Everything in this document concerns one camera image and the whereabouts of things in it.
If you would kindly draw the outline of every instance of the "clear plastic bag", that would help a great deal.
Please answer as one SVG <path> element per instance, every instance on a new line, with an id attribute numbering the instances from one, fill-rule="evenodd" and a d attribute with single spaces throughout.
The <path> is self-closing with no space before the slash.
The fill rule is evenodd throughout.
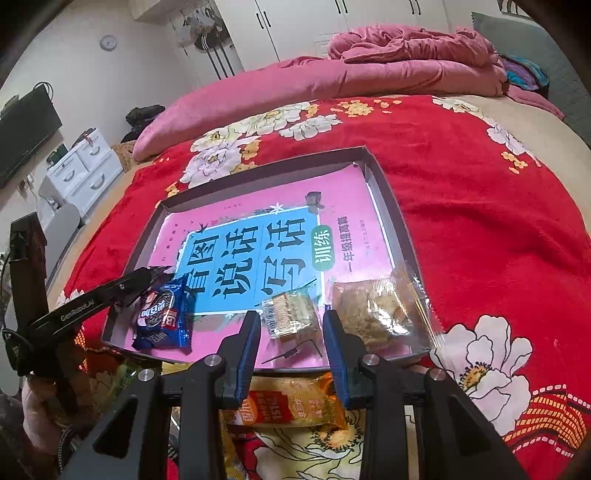
<path id="1" fill-rule="evenodd" d="M 360 337 L 368 351 L 387 358 L 440 345 L 441 330 L 433 327 L 429 299 L 403 265 L 389 277 L 334 283 L 332 308 L 347 333 Z"/>

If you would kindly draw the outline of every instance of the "bread snack package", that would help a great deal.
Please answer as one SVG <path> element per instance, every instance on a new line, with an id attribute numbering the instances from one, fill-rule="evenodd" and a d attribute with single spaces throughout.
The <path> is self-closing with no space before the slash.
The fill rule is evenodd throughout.
<path id="1" fill-rule="evenodd" d="M 368 351 L 410 353 L 440 346 L 441 327 L 419 280 L 400 265 L 389 277 L 333 284 L 332 308 L 345 332 L 360 337 Z M 408 351 L 401 350 L 406 346 Z"/>
<path id="2" fill-rule="evenodd" d="M 231 425 L 347 428 L 330 372 L 317 378 L 252 377 L 242 406 L 226 410 L 225 418 Z"/>

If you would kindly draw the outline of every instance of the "yellow snack bag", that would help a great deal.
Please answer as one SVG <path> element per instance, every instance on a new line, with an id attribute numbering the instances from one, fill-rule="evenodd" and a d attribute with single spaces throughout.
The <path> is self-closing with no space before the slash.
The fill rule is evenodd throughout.
<path id="1" fill-rule="evenodd" d="M 225 417 L 232 425 L 347 428 L 330 372 L 317 378 L 252 377 L 242 406 L 226 410 Z"/>

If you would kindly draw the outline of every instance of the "white drawer cabinet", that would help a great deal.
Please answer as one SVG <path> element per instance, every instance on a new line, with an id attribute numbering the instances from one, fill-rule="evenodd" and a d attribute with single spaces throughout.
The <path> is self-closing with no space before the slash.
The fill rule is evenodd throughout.
<path id="1" fill-rule="evenodd" d="M 78 207 L 80 213 L 87 213 L 94 202 L 122 171 L 121 162 L 113 150 L 103 156 L 100 164 L 66 196 L 66 201 Z"/>
<path id="2" fill-rule="evenodd" d="M 92 170 L 111 148 L 98 130 L 93 131 L 88 137 L 90 142 L 83 140 L 74 150 L 85 167 Z"/>
<path id="3" fill-rule="evenodd" d="M 60 203 L 71 203 L 84 219 L 99 197 L 123 172 L 117 154 L 98 130 L 47 170 Z"/>
<path id="4" fill-rule="evenodd" d="M 55 167 L 49 169 L 47 176 L 51 178 L 56 190 L 66 197 L 88 176 L 88 169 L 76 153 L 68 154 Z"/>

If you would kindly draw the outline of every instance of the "oreo cookie package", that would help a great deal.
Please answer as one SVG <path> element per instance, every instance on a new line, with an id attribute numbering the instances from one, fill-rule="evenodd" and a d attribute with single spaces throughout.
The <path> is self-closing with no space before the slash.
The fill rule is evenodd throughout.
<path id="1" fill-rule="evenodd" d="M 132 346 L 147 348 L 191 348 L 187 324 L 187 275 L 152 288 L 142 301 Z"/>

